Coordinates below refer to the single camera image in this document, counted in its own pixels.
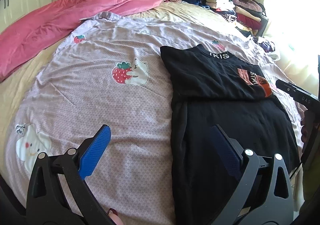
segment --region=strawberry print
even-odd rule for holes
[[[73,39],[73,42],[75,42],[76,44],[80,43],[81,41],[85,40],[85,36],[84,35],[79,35],[79,36],[76,36],[74,39]]]
[[[219,41],[214,40],[214,41],[212,41],[212,44],[218,49],[221,49],[223,51],[226,50],[226,48],[222,44],[219,44]]]
[[[127,72],[131,71],[130,63],[122,62],[118,63],[117,66],[112,70],[113,79],[119,84],[125,84],[125,80],[130,80],[131,75],[127,75]]]

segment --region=green strawberry leaf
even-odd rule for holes
[[[117,67],[118,67],[119,69],[126,70],[126,69],[130,68],[131,66],[130,66],[129,63],[122,62],[121,64],[118,63],[118,64],[117,64]]]

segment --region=blue textured pad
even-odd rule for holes
[[[228,174],[239,181],[242,176],[241,159],[217,126],[213,126],[210,133],[214,140],[213,145]]]
[[[90,147],[80,159],[79,174],[84,180],[85,177],[92,175],[96,168],[104,150],[111,139],[111,130],[109,126],[105,126],[97,135]]]

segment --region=fingernail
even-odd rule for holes
[[[108,213],[112,212],[114,215],[118,216],[118,212],[115,209],[110,208]]]

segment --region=curtain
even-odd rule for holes
[[[264,35],[280,52],[277,65],[297,85],[318,96],[320,0],[264,0],[269,18]]]

